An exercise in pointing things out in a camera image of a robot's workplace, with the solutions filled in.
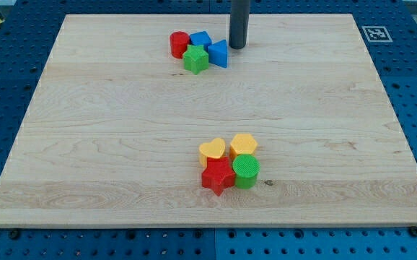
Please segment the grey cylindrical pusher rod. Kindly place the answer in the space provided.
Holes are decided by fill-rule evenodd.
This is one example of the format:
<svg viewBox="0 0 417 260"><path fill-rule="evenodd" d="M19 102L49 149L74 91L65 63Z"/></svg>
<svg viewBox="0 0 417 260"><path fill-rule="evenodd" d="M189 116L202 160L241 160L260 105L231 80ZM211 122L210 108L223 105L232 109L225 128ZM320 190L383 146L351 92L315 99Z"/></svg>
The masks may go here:
<svg viewBox="0 0 417 260"><path fill-rule="evenodd" d="M250 0L231 0L229 18L229 46L242 49L247 43Z"/></svg>

